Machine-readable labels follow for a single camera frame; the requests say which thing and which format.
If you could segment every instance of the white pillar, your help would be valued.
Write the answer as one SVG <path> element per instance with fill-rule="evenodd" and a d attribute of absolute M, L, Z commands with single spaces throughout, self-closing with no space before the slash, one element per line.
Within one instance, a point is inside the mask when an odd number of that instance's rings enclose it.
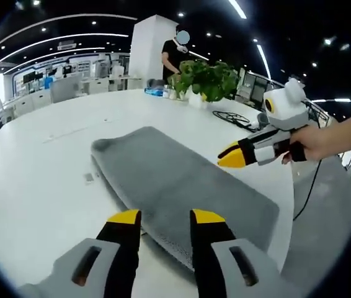
<path fill-rule="evenodd" d="M 163 44 L 176 35 L 176 26 L 176 22 L 157 15 L 135 24 L 129 74 L 142 78 L 143 87 L 148 79 L 162 79 Z"/>

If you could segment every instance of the potted plant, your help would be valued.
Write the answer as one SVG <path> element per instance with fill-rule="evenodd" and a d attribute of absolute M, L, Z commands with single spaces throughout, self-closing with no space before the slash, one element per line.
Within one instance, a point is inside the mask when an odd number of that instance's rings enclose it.
<path fill-rule="evenodd" d="M 181 75 L 174 74 L 169 84 L 175 89 L 177 97 L 183 94 L 192 103 L 215 102 L 227 97 L 236 89 L 237 73 L 228 64 L 217 61 L 214 66 L 205 61 L 183 61 Z"/>

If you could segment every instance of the ceiling light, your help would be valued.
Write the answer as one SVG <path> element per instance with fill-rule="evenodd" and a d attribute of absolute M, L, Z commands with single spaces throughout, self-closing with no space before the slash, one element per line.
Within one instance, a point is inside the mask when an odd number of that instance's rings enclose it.
<path fill-rule="evenodd" d="M 194 55 L 194 56 L 196 56 L 196 57 L 199 57 L 199 58 L 201 58 L 201 59 L 204 59 L 204 60 L 210 60 L 209 58 L 206 58 L 206 57 L 204 57 L 204 56 L 201 56 L 201 55 L 199 55 L 199 54 L 196 54 L 196 53 L 194 53 L 193 51 L 189 51 L 189 53 L 191 54 L 191 55 Z"/>
<path fill-rule="evenodd" d="M 350 46 L 349 43 L 345 43 L 344 45 L 341 46 L 340 50 L 345 51 L 345 50 L 349 49 L 349 46 Z"/>
<path fill-rule="evenodd" d="M 272 77 L 270 76 L 270 71 L 269 71 L 267 59 L 266 59 L 266 57 L 264 55 L 264 50 L 262 49 L 261 45 L 257 45 L 257 48 L 258 48 L 258 52 L 260 52 L 262 61 L 264 62 L 265 69 L 267 70 L 268 79 L 272 79 Z"/>
<path fill-rule="evenodd" d="M 71 37 L 80 37 L 80 36 L 117 36 L 117 37 L 128 37 L 128 35 L 125 34 L 114 34 L 114 33 L 83 33 L 83 34 L 71 34 L 71 35 L 64 35 L 64 36 L 59 36 L 59 37 L 53 37 L 53 38 L 49 38 L 46 40 L 41 40 L 40 42 L 35 42 L 31 45 L 27 45 L 24 48 L 20 48 L 17 51 L 14 51 L 11 54 L 8 54 L 8 56 L 3 57 L 2 59 L 0 59 L 0 62 L 3 62 L 4 60 L 10 58 L 11 56 L 14 56 L 17 53 L 23 52 L 24 50 L 28 49 L 28 48 L 32 48 L 36 45 L 40 45 L 41 43 L 45 43 L 45 42 L 52 42 L 53 40 L 58 40 L 58 39 L 62 39 L 62 38 L 71 38 Z"/>
<path fill-rule="evenodd" d="M 239 16 L 242 19 L 247 19 L 244 11 L 241 9 L 241 7 L 239 6 L 239 4 L 236 2 L 236 0 L 228 0 L 229 3 L 231 3 L 231 5 L 233 6 L 233 8 L 235 8 L 235 11 L 239 14 Z"/>
<path fill-rule="evenodd" d="M 349 98 L 336 98 L 334 99 L 336 102 L 350 102 Z"/>
<path fill-rule="evenodd" d="M 98 48 L 77 48 L 77 49 L 75 49 L 75 50 L 67 50 L 67 51 L 62 51 L 62 52 L 58 52 L 58 53 L 47 54 L 47 55 L 45 55 L 45 56 L 41 56 L 41 57 L 38 57 L 38 58 L 34 58 L 34 59 L 32 59 L 32 60 L 29 60 L 29 61 L 26 61 L 26 62 L 24 62 L 24 63 L 21 63 L 20 65 L 17 65 L 16 67 L 13 67 L 13 68 L 7 70 L 4 74 L 9 73 L 10 71 L 15 70 L 17 67 L 26 65 L 26 64 L 31 63 L 31 62 L 34 62 L 34 61 L 36 61 L 36 60 L 44 59 L 44 58 L 51 57 L 51 56 L 54 56 L 54 55 L 57 55 L 57 54 L 64 54 L 64 53 L 78 52 L 78 51 L 88 51 L 88 50 L 105 50 L 105 48 L 103 48 L 103 47 L 98 47 Z"/>

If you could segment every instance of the white table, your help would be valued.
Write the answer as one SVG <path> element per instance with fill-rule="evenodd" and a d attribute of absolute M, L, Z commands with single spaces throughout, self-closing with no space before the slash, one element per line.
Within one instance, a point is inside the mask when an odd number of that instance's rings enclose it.
<path fill-rule="evenodd" d="M 218 153 L 249 132 L 211 110 L 257 111 L 222 100 L 207 110 L 144 94 L 102 93 L 52 104 L 23 115 L 0 131 L 0 268 L 16 286 L 38 283 L 53 262 L 84 238 L 95 238 L 118 206 L 95 176 L 90 146 L 152 125 L 213 163 Z M 258 167 L 225 169 L 280 208 L 268 254 L 282 269 L 291 238 L 293 182 L 280 160 Z M 84 174 L 94 175 L 86 183 Z M 133 297 L 198 297 L 193 277 L 143 236 Z"/>

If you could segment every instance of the gray cloth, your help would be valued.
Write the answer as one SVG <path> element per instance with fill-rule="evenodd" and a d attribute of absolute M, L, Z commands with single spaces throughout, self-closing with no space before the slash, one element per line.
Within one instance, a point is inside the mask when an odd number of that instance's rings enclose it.
<path fill-rule="evenodd" d="M 236 238 L 267 250 L 278 206 L 155 128 L 96 140 L 92 155 L 123 203 L 142 211 L 145 231 L 188 268 L 191 209 L 221 215 Z"/>

